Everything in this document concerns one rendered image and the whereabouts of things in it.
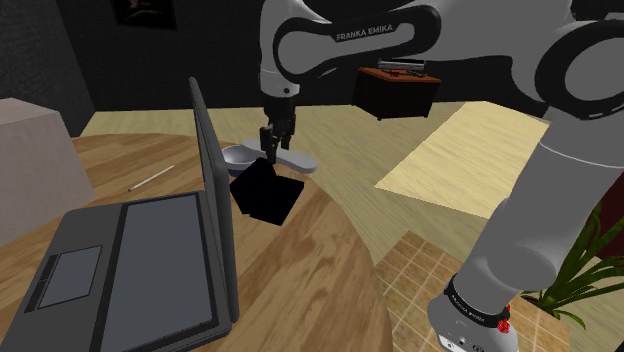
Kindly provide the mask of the tile-patterned robot stand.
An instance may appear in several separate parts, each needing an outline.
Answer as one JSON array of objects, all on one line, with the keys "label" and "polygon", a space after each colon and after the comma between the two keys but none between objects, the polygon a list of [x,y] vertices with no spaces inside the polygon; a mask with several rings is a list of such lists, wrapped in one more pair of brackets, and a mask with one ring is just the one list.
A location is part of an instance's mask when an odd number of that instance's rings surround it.
[{"label": "tile-patterned robot stand", "polygon": [[[427,305],[440,294],[462,263],[407,232],[376,265],[391,320],[394,352],[444,352],[427,317]],[[519,352],[571,352],[569,328],[527,300],[510,302]]]}]

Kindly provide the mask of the dark framed wall picture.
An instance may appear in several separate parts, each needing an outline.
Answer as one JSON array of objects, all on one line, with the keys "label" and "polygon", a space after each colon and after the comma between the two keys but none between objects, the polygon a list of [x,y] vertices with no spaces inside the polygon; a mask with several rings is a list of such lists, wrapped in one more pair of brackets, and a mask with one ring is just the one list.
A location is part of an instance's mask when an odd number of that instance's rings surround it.
[{"label": "dark framed wall picture", "polygon": [[118,25],[177,29],[173,0],[110,0],[110,3]]}]

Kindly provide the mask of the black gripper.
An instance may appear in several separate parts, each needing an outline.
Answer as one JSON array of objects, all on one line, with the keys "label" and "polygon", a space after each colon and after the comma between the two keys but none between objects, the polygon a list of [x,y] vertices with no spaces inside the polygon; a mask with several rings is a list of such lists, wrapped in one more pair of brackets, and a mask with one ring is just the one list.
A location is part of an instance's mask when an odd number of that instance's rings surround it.
[{"label": "black gripper", "polygon": [[266,154],[269,164],[276,163],[276,149],[281,141],[281,148],[290,149],[290,141],[295,133],[295,98],[264,96],[264,113],[269,125],[259,129],[260,147]]}]

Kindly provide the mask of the white pencil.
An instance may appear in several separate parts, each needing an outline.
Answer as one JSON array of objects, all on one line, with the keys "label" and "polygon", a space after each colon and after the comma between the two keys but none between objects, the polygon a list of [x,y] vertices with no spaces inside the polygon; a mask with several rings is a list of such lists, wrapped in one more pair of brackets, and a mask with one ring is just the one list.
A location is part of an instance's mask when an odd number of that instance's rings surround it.
[{"label": "white pencil", "polygon": [[132,192],[133,190],[135,190],[135,189],[137,189],[137,188],[139,188],[139,187],[141,187],[141,186],[145,185],[146,183],[148,183],[148,182],[150,182],[150,181],[154,180],[155,178],[157,178],[157,177],[159,177],[159,176],[163,175],[164,173],[166,173],[166,172],[168,172],[168,171],[172,170],[173,168],[175,168],[175,166],[176,166],[176,165],[171,165],[171,166],[169,166],[169,167],[167,167],[167,168],[165,168],[165,169],[163,169],[163,170],[161,170],[161,171],[159,171],[159,172],[155,173],[154,175],[151,175],[150,177],[148,177],[148,178],[146,178],[146,179],[144,179],[144,180],[140,181],[139,183],[137,183],[137,184],[135,184],[135,185],[131,186],[130,188],[128,188],[128,189],[127,189],[127,191],[128,191],[128,192]]}]

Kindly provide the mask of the grey measuring spoon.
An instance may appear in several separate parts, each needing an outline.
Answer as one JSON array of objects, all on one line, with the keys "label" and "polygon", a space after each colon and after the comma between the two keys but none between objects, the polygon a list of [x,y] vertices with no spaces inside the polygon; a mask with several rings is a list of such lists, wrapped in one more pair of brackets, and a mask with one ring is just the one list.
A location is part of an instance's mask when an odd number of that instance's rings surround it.
[{"label": "grey measuring spoon", "polygon": [[[259,139],[246,139],[241,144],[222,149],[226,165],[231,171],[244,171],[259,157],[266,155],[261,150]],[[276,162],[302,174],[314,172],[318,163],[312,156],[278,147]]]}]

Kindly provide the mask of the pale grey block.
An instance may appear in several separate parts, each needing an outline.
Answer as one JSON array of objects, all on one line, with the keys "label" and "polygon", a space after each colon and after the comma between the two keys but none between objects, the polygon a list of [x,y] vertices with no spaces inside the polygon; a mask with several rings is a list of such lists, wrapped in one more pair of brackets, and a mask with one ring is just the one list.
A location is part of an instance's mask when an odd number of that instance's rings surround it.
[{"label": "pale grey block", "polygon": [[94,198],[60,113],[0,99],[0,246]]}]

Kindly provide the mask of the black box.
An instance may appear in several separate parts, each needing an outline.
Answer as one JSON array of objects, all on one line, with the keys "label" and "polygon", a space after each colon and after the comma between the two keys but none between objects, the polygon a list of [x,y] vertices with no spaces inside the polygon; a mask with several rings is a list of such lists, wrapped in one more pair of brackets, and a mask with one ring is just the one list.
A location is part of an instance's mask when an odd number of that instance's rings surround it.
[{"label": "black box", "polygon": [[230,192],[243,214],[281,226],[305,183],[280,176],[265,158],[257,158],[231,183]]}]

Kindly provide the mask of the green potted plant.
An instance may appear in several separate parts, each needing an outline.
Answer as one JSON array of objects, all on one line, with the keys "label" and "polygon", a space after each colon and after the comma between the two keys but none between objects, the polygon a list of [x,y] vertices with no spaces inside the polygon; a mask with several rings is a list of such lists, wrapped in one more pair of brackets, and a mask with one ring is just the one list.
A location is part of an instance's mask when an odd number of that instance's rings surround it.
[{"label": "green potted plant", "polygon": [[602,230],[602,202],[591,212],[573,247],[566,256],[554,283],[547,289],[523,291],[521,297],[548,315],[560,320],[568,316],[586,328],[577,315],[562,310],[572,302],[624,289],[624,255],[612,255],[587,270],[586,265],[601,250],[611,245],[624,230],[624,216],[608,230]]}]

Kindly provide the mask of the grey open laptop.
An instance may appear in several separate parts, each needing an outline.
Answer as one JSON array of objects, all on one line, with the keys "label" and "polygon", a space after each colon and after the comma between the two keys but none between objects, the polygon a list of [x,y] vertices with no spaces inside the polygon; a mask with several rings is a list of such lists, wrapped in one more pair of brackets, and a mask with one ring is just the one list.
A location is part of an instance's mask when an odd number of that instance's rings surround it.
[{"label": "grey open laptop", "polygon": [[197,83],[200,190],[67,212],[0,352],[189,352],[239,315],[228,169]]}]

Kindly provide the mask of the dark brown chest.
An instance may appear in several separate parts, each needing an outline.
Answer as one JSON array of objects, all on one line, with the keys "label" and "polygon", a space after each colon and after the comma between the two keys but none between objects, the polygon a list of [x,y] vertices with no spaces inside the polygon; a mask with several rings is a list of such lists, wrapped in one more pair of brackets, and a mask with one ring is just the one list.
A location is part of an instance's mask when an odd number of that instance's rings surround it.
[{"label": "dark brown chest", "polygon": [[425,72],[425,61],[382,59],[358,69],[351,104],[377,120],[427,118],[440,85]]}]

